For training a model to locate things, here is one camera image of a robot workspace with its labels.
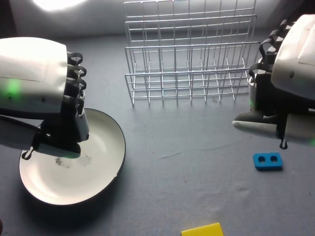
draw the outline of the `plate rim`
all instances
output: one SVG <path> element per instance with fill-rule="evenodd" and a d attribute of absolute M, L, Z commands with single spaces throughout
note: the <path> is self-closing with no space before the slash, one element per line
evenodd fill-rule
<path fill-rule="evenodd" d="M 111 181 L 105 188 L 103 188 L 101 191 L 99 191 L 99 192 L 98 192 L 97 194 L 95 194 L 94 196 L 91 196 L 90 198 L 87 198 L 87 199 L 85 199 L 85 200 L 83 200 L 83 201 L 80 201 L 80 202 L 77 202 L 77 203 L 71 203 L 71 204 L 53 204 L 53 203 L 48 203 L 48 202 L 46 202 L 46 201 L 43 201 L 43 200 L 37 198 L 36 196 L 34 196 L 34 194 L 31 193 L 31 192 L 28 190 L 28 188 L 26 187 L 26 185 L 24 184 L 24 182 L 23 182 L 23 180 L 22 180 L 21 168 L 20 168 L 20 163 L 21 163 L 21 159 L 22 159 L 22 158 L 21 158 L 21 155 L 22 155 L 22 152 L 23 152 L 24 150 L 21 150 L 21 153 L 20 153 L 20 160 L 19 160 L 19 174 L 20 174 L 20 180 L 21 180 L 21 182 L 22 182 L 24 188 L 27 190 L 27 192 L 30 193 L 30 194 L 31 194 L 34 198 L 36 198 L 37 200 L 41 201 L 42 203 L 45 203 L 45 204 L 48 204 L 48 205 L 52 205 L 52 206 L 61 206 L 61 207 L 62 207 L 62 206 L 64 206 L 64 207 L 67 207 L 67 206 L 76 206 L 76 205 L 79 205 L 79 204 L 83 204 L 83 203 L 85 203 L 85 202 L 87 202 L 87 201 L 90 201 L 90 200 L 96 198 L 96 197 L 99 196 L 101 193 L 103 193 L 109 186 L 111 186 L 111 185 L 113 184 L 113 182 L 115 182 L 115 180 L 117 179 L 117 177 L 119 176 L 119 174 L 121 173 L 121 171 L 122 171 L 122 169 L 123 169 L 123 166 L 124 166 L 124 164 L 125 164 L 125 159 L 126 159 L 126 138 L 125 138 L 125 134 L 124 134 L 122 128 L 121 128 L 120 125 L 117 123 L 117 121 L 115 121 L 114 118 L 112 118 L 110 115 L 106 114 L 105 112 L 102 112 L 102 111 L 100 111 L 100 110 L 93 109 L 93 108 L 85 108 L 84 110 L 93 110 L 93 111 L 97 111 L 97 112 L 103 113 L 103 114 L 107 115 L 108 117 L 110 117 L 110 118 L 118 125 L 118 127 L 119 127 L 119 129 L 120 129 L 120 131 L 121 131 L 121 133 L 122 133 L 122 135 L 123 135 L 123 138 L 124 138 L 124 146 L 125 146 L 125 151 L 124 151 L 124 157 L 123 157 L 122 164 L 120 165 L 120 168 L 119 168 L 119 170 L 118 170 L 116 176 L 112 179 L 112 181 Z"/>

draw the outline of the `yellow object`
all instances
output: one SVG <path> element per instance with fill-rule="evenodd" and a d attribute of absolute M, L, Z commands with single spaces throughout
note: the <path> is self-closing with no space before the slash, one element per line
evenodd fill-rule
<path fill-rule="evenodd" d="M 220 223 L 182 231 L 182 236 L 224 236 Z"/>

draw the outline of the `bright light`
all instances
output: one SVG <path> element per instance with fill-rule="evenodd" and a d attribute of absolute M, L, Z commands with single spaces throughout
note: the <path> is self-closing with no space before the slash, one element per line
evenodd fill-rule
<path fill-rule="evenodd" d="M 86 0 L 33 0 L 33 2 L 45 11 L 64 10 L 78 5 Z"/>

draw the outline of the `white plate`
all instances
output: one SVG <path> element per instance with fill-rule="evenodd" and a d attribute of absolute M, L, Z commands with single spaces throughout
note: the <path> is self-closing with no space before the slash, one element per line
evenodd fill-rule
<path fill-rule="evenodd" d="M 22 182 L 37 199 L 54 205 L 83 202 L 110 185 L 123 167 L 126 143 L 119 125 L 100 111 L 85 112 L 90 136 L 79 143 L 78 158 L 58 158 L 36 151 L 30 160 L 20 158 Z"/>

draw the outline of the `metal wire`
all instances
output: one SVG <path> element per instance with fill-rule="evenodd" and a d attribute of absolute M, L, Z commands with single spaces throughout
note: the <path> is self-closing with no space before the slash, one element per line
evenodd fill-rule
<path fill-rule="evenodd" d="M 125 80 L 132 105 L 135 99 L 150 104 L 152 98 L 164 103 L 170 97 L 177 102 L 179 97 L 191 102 L 204 97 L 207 102 L 208 96 L 221 101 L 232 95 L 235 100 L 249 92 L 248 64 L 257 61 L 260 45 L 252 42 L 256 0 L 241 6 L 235 0 L 230 8 L 224 8 L 225 1 L 217 1 L 217 10 L 210 0 L 124 3 L 129 45 Z"/>

